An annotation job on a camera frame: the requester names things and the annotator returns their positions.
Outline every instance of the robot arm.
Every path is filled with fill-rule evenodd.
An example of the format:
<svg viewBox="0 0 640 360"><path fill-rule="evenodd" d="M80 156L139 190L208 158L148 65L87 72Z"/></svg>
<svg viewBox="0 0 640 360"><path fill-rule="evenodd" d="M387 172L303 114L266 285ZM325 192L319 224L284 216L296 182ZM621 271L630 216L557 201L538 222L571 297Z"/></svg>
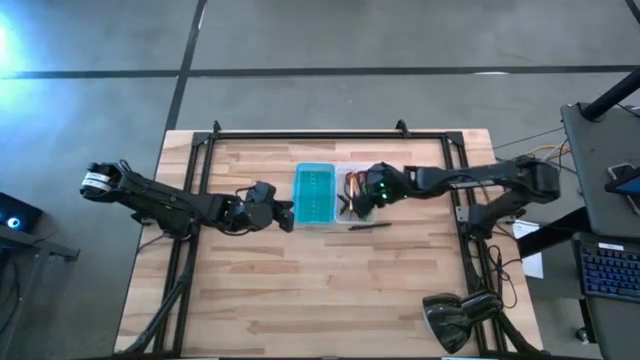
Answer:
<svg viewBox="0 0 640 360"><path fill-rule="evenodd" d="M467 228L472 237L491 238L491 229L501 217L513 215L531 202L544 204L560 197L558 170L527 156L455 170L405 166L400 172L378 163L367 171L365 189L353 199L353 207L358 216L364 217L375 206L405 198L430 199L450 190L493 185L509 191L489 204L476 204L469 209Z"/></svg>
<svg viewBox="0 0 640 360"><path fill-rule="evenodd" d="M227 234L258 231L273 220L286 232L293 230L290 201L273 199L276 189L258 181L248 188L244 200L228 194L191 194L133 172L125 161L91 163L80 194L95 202L119 202L132 209L134 220L154 219L176 238L191 235L197 225L214 227Z"/></svg>

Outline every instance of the clear plastic container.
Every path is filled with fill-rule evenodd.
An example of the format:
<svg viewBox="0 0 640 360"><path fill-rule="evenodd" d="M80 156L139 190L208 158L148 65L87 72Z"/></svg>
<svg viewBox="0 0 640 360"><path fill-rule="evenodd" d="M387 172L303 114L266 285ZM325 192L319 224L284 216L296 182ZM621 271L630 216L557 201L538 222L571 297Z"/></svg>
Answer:
<svg viewBox="0 0 640 360"><path fill-rule="evenodd" d="M333 164L300 163L293 186L293 213L298 225L330 225L335 208Z"/></svg>
<svg viewBox="0 0 640 360"><path fill-rule="evenodd" d="M342 163L335 166L335 209L334 209L334 220L337 224L346 224L346 225L371 225L376 222L375 209L371 211L369 216L365 219L360 219L354 213L350 213L348 210L345 211L344 214L340 215L340 209L344 203L342 200L338 198L338 195L344 195L344 177L349 172L358 172L369 169L373 166L373 163Z"/></svg>

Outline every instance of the gray floor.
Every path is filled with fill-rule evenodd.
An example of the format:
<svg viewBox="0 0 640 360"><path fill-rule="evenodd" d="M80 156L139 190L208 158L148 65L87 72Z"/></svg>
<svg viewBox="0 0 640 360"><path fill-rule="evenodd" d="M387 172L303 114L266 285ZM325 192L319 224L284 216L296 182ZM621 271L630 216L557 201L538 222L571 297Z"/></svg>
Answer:
<svg viewBox="0 0 640 360"><path fill-rule="evenodd" d="M0 71L179 69L196 0L0 2ZM624 65L640 25L622 0L209 0L193 68ZM489 128L495 145L560 126L625 74L190 79L178 129ZM126 158L152 176L175 79L0 80L0 191L51 215L54 241L82 249L52 261L12 358L111 352L140 228L117 205L82 201L91 161ZM629 99L640 104L640 96ZM512 157L556 132L500 148ZM572 166L570 157L564 164ZM581 206L531 206L546 222ZM560 259L563 251L551 259ZM531 284L545 348L598 357L573 332L577 302Z"/></svg>

